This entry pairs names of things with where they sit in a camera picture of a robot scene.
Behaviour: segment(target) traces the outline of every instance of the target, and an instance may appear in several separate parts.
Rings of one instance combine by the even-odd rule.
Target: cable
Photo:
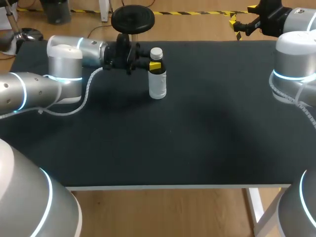
[[[97,26],[97,27],[95,27],[95,28],[93,28],[91,31],[90,31],[90,33],[88,34],[88,37],[87,37],[87,39],[91,36],[91,34],[92,34],[92,32],[94,31],[94,30],[96,30],[96,29],[98,29],[98,28],[102,28],[102,27],[108,27],[108,26],[112,26],[112,25],[106,25],[106,26]]]
[[[151,7],[152,5],[154,5],[155,1],[156,0],[153,0],[152,4],[150,4],[150,5],[146,6],[146,7]]]
[[[279,96],[289,100],[292,104],[295,104],[298,108],[300,108],[303,113],[309,118],[309,120],[311,121],[312,125],[314,126],[314,128],[316,129],[316,121],[314,119],[314,117],[311,115],[311,113],[306,109],[306,107],[304,105],[302,105],[302,103],[300,101],[298,101],[299,99],[299,96],[301,95],[304,87],[306,86],[307,82],[302,84],[301,88],[298,90],[297,94],[296,94],[296,99],[284,94],[283,92],[279,91],[274,85],[273,85],[273,82],[272,82],[272,79],[273,79],[273,75],[274,73],[272,72],[270,77],[269,77],[269,85],[271,87],[271,89],[276,93],[278,94]]]
[[[85,106],[85,104],[87,103],[88,96],[89,96],[90,84],[91,84],[91,82],[92,82],[94,76],[95,76],[98,72],[100,72],[100,71],[102,71],[102,70],[103,70],[103,68],[98,68],[97,70],[95,70],[95,71],[90,75],[89,80],[88,80],[88,83],[87,83],[87,87],[86,87],[86,89],[85,89],[85,95],[84,95],[83,102],[82,102],[82,104],[81,104],[77,109],[75,109],[75,110],[73,110],[73,111],[71,111],[71,112],[68,112],[68,113],[57,113],[57,112],[50,111],[50,110],[48,110],[47,108],[46,108],[46,109],[42,109],[42,108],[41,108],[41,109],[39,109],[39,113],[42,114],[43,112],[46,112],[46,113],[48,113],[48,114],[50,114],[50,115],[54,115],[54,116],[69,116],[69,115],[73,115],[73,114],[79,112],[79,111]]]
[[[15,55],[11,56],[11,57],[8,57],[8,58],[0,58],[0,60],[8,60],[8,59],[11,59],[11,58],[14,58],[14,57],[15,57]]]
[[[146,6],[146,7],[151,7],[152,5],[154,5],[155,1],[156,0],[153,0],[153,2],[150,5]]]
[[[36,0],[33,0],[33,3],[31,5],[29,5],[29,6],[20,6],[19,5],[19,1],[18,1],[18,7],[26,9],[26,8],[29,8],[29,7],[33,6],[35,2],[36,2]]]

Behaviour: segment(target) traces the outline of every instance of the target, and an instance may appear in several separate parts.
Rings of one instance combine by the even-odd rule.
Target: wooden floor
[[[156,0],[153,11],[246,10],[259,0]],[[120,0],[112,0],[114,9]],[[148,5],[151,0],[125,0],[126,4]],[[284,0],[290,7],[316,8],[312,0]],[[140,34],[138,40],[236,40],[224,15],[156,16],[155,26]],[[251,14],[240,14],[237,20],[249,22]],[[46,23],[42,13],[20,12],[20,27],[40,30],[44,38],[52,35],[86,37],[100,22],[99,14],[75,13],[63,26]],[[115,40],[112,27],[97,29],[91,38]],[[243,40],[275,40],[259,32]],[[14,59],[0,60],[0,72],[8,72]],[[266,209],[278,189],[260,189]],[[151,190],[75,192],[83,212],[81,237],[251,237],[253,236],[244,192],[241,189],[221,190]],[[279,236],[277,230],[270,234]]]

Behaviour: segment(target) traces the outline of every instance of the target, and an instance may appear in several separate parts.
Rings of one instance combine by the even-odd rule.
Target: bottle
[[[166,96],[166,68],[163,63],[163,53],[161,48],[152,48],[150,51],[150,68],[148,71],[149,95],[153,99],[159,100]]]

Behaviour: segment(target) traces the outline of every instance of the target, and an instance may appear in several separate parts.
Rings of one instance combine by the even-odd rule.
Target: table leg
[[[107,22],[109,16],[110,0],[99,0],[100,11],[101,11],[101,21]]]
[[[282,188],[267,211],[263,211],[258,189],[247,189],[255,237],[265,237],[277,224],[277,204],[286,188]]]

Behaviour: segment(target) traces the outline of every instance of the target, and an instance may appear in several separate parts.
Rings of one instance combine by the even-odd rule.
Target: yellow black tape
[[[25,9],[25,8],[17,8],[17,11],[29,11],[29,12],[37,12],[43,10],[37,9]],[[79,12],[79,13],[100,13],[101,11],[92,11],[92,10],[78,10],[71,9],[71,12]],[[154,15],[224,15],[230,16],[236,14],[246,14],[248,11],[154,11]]]
[[[236,23],[236,14],[231,16],[231,19],[230,19],[229,23],[230,23],[231,28],[234,31],[234,24]],[[238,41],[242,40],[240,31],[235,32],[235,35],[236,35],[236,38],[237,38]]]

